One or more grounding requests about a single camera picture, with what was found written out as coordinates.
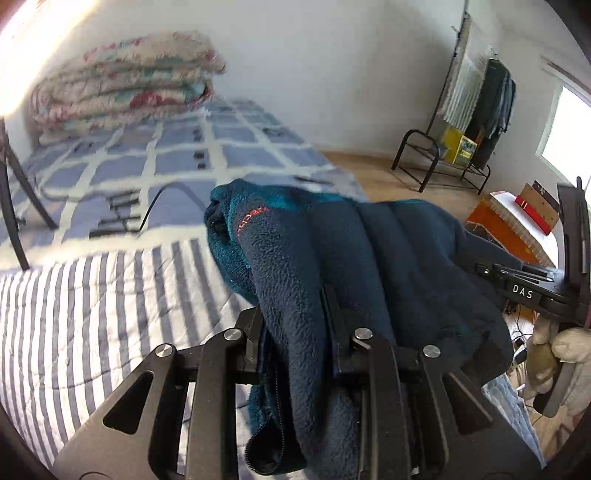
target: screw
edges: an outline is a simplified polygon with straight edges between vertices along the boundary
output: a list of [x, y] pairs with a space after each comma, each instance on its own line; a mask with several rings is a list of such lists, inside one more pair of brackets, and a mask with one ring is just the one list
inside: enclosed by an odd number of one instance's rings
[[229, 341], [238, 340], [241, 336], [242, 332], [237, 328], [229, 328], [223, 334], [223, 337]]
[[426, 345], [423, 348], [423, 355], [425, 355], [429, 358], [437, 358], [439, 355], [441, 355], [441, 350], [439, 349], [438, 346]]
[[357, 340], [369, 340], [374, 336], [374, 333], [368, 328], [358, 328], [355, 330], [355, 338]]
[[158, 345], [156, 347], [156, 355], [161, 358], [169, 356], [171, 353], [173, 353], [173, 346], [169, 343], [163, 343], [162, 345]]

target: black metal bracket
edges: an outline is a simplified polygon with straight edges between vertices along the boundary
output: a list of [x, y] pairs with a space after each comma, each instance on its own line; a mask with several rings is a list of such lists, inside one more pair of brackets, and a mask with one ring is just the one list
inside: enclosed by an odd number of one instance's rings
[[[402, 141], [400, 142], [400, 147], [398, 147], [398, 152], [396, 153], [396, 157], [394, 158], [394, 162], [392, 163], [392, 167], [390, 167], [390, 170], [392, 170], [392, 171], [396, 170], [396, 167], [398, 167], [398, 163], [400, 162], [400, 157], [402, 157], [402, 153], [404, 152], [404, 148], [407, 146], [407, 144], [409, 146], [411, 146], [411, 144], [408, 143], [408, 139], [410, 138], [410, 136], [412, 134], [418, 134], [418, 135], [421, 135], [422, 137], [426, 138], [427, 140], [429, 140], [431, 142], [431, 146], [433, 148], [433, 152], [430, 154], [430, 156], [432, 158], [431, 166], [427, 170], [427, 174], [425, 175], [425, 178], [423, 180], [419, 180], [418, 178], [416, 178], [413, 174], [409, 173], [406, 168], [400, 167], [400, 169], [404, 173], [409, 175], [413, 180], [415, 180], [420, 185], [418, 188], [418, 191], [419, 191], [419, 193], [421, 193], [425, 189], [425, 187], [427, 186], [427, 183], [429, 183], [429, 180], [431, 179], [431, 175], [433, 175], [433, 172], [435, 172], [435, 167], [437, 167], [439, 160], [441, 160], [441, 156], [440, 156], [440, 152], [439, 152], [439, 144], [437, 143], [437, 141], [433, 137], [430, 137], [426, 133], [421, 132], [420, 130], [417, 130], [417, 129], [412, 129], [412, 130], [409, 130], [408, 132], [406, 132], [404, 134], [404, 137], [402, 138]], [[413, 145], [413, 147], [416, 151], [418, 151], [422, 155], [426, 154], [426, 152], [424, 152], [422, 150], [427, 150], [427, 152], [430, 151], [429, 149], [423, 149], [422, 147], [418, 147], [416, 145]]]
[[589, 211], [581, 179], [559, 185], [565, 268], [525, 264], [522, 270], [478, 261], [468, 252], [457, 258], [472, 273], [489, 280], [508, 300], [563, 323], [589, 326], [591, 303]]
[[333, 377], [361, 389], [358, 478], [533, 478], [539, 472], [529, 447], [460, 369], [448, 368], [444, 352], [393, 345], [341, 309], [330, 286], [322, 300]]
[[156, 347], [60, 451], [55, 476], [182, 478], [178, 443], [187, 388], [195, 382], [185, 477], [237, 480], [235, 384], [258, 380], [262, 325], [256, 307], [204, 345]]

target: yellow box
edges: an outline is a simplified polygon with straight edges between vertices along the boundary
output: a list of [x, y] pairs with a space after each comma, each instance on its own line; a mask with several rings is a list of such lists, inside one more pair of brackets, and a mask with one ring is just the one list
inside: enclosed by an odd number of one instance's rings
[[441, 142], [447, 148], [447, 152], [443, 157], [445, 161], [461, 167], [466, 167], [470, 163], [478, 146], [476, 142], [466, 137], [462, 131], [453, 127], [447, 127]]

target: cable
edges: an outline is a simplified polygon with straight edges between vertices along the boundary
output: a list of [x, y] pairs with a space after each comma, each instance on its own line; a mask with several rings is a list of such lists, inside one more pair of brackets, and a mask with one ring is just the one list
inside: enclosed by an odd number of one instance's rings
[[534, 426], [534, 425], [535, 425], [535, 424], [538, 422], [538, 420], [539, 420], [539, 419], [541, 419], [541, 418], [544, 418], [544, 416], [543, 416], [542, 414], [540, 414], [540, 416], [539, 416], [538, 418], [536, 418], [536, 419], [535, 419], [535, 420], [534, 420], [534, 421], [531, 423], [531, 426], [533, 427], [533, 426]]
[[519, 335], [512, 338], [511, 341], [515, 342], [518, 338], [523, 338], [526, 336], [532, 336], [533, 333], [523, 333], [523, 331], [521, 330], [520, 326], [519, 326], [519, 320], [521, 319], [521, 305], [517, 305], [519, 307], [519, 310], [517, 311], [517, 320], [515, 320], [515, 328], [517, 329], [517, 331], [519, 332]]
[[189, 197], [189, 200], [191, 200], [195, 205], [197, 205], [201, 209], [202, 212], [205, 212], [205, 209], [206, 209], [205, 204], [199, 199], [199, 197], [197, 197], [197, 195], [195, 195], [194, 191], [192, 191], [184, 183], [180, 183], [178, 181], [172, 181], [171, 183], [167, 183], [166, 185], [163, 185], [162, 188], [159, 189], [159, 191], [154, 196], [154, 199], [150, 203], [148, 210], [146, 210], [146, 214], [144, 215], [142, 222], [139, 224], [139, 227], [136, 230], [132, 230], [131, 232], [133, 232], [133, 233], [141, 232], [142, 228], [144, 228], [144, 225], [148, 221], [148, 215], [150, 215], [152, 208], [154, 208], [156, 200], [158, 200], [158, 197], [160, 197], [160, 195], [162, 194], [162, 192], [164, 190], [169, 189], [169, 188], [175, 188], [175, 189], [180, 190], [187, 197]]

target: cardboard box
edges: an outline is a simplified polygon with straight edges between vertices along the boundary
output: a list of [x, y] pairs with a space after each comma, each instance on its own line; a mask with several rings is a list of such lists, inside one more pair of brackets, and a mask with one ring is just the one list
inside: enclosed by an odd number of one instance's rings
[[558, 202], [539, 183], [535, 184], [536, 189], [526, 183], [516, 202], [532, 217], [542, 231], [549, 235], [560, 219], [557, 209]]

